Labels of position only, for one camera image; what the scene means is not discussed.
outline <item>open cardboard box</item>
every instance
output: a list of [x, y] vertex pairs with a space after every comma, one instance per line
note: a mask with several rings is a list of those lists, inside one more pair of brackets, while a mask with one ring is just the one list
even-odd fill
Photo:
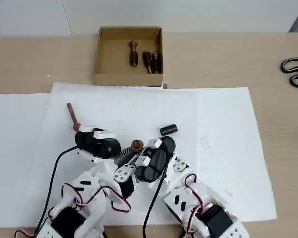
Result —
[[[129, 42], [136, 40], [138, 65], [129, 64]], [[142, 52], [160, 54], [160, 74], [148, 74]], [[163, 51], [161, 27], [101, 27], [95, 66], [95, 85], [158, 86], [163, 81]]]

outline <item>small black cylinder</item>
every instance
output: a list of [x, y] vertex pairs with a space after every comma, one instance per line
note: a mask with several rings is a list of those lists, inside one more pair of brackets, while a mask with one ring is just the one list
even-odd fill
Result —
[[152, 73], [158, 73], [158, 54], [152, 54], [152, 62], [151, 62]]
[[130, 52], [130, 66], [135, 67], [138, 65], [138, 53], [137, 51]]
[[144, 60], [144, 65], [150, 65], [151, 64], [151, 53], [149, 51], [144, 51], [143, 52], [143, 60]]
[[160, 133], [162, 136], [170, 135], [170, 134], [176, 133], [177, 131], [178, 131], [178, 128], [176, 124], [172, 124], [160, 129]]

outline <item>black scissors handle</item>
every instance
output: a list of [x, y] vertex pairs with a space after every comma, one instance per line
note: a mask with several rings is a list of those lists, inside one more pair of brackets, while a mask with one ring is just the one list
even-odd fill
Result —
[[298, 62], [298, 57], [292, 57], [292, 58], [284, 60], [280, 65], [281, 72], [283, 72], [283, 73], [298, 72], [298, 66], [293, 67], [293, 68], [287, 68], [287, 64], [290, 62]]
[[[287, 64], [290, 62], [298, 62], [298, 57], [293, 57], [293, 58], [289, 58], [284, 60], [281, 65], [280, 65], [280, 70], [283, 73], [298, 73], [298, 66], [293, 67], [293, 68], [287, 68]], [[289, 79], [289, 83], [293, 86], [298, 88], [298, 83], [296, 83], [296, 80], [298, 79], [298, 74], [294, 75], [293, 77], [291, 77]]]

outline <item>copper screw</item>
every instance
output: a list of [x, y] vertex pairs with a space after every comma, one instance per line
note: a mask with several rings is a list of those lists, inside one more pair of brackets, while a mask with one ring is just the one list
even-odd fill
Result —
[[132, 40], [129, 42], [130, 46], [130, 55], [129, 55], [129, 60], [130, 60], [130, 65], [132, 67], [135, 67], [138, 65], [138, 53], [136, 51], [136, 46], [138, 45], [137, 41]]
[[158, 73], [158, 53], [152, 53], [152, 71]]
[[131, 41], [129, 42], [130, 50], [131, 50], [131, 51], [136, 51], [136, 47], [137, 47], [137, 45], [138, 45], [137, 41], [135, 41], [135, 40], [131, 40]]
[[147, 69], [147, 73], [152, 74], [152, 69], [151, 69], [151, 53], [149, 51], [144, 51], [143, 52], [143, 61], [144, 65]]
[[77, 118], [76, 118], [75, 113], [73, 111], [72, 105], [70, 103], [67, 103], [67, 107], [68, 107], [68, 110], [70, 112], [73, 124], [74, 124], [73, 129], [74, 129], [74, 131], [79, 131], [79, 127], [81, 126], [81, 124], [79, 124], [78, 121], [77, 121]]
[[132, 151], [142, 151], [144, 148], [144, 143], [141, 140], [133, 140], [131, 143]]

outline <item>wooden table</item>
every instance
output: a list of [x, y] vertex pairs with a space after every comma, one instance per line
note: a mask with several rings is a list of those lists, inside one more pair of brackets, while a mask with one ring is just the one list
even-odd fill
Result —
[[[95, 36], [0, 39], [0, 93], [49, 92], [53, 82], [92, 84], [96, 45]], [[247, 223], [253, 238], [298, 238], [298, 89], [279, 71], [290, 56], [298, 56], [298, 34], [164, 36], [169, 87], [249, 87], [278, 216]], [[0, 229], [0, 238], [13, 231]], [[179, 231], [150, 226], [148, 237], [175, 238]], [[110, 227], [107, 233], [139, 238], [141, 227]]]

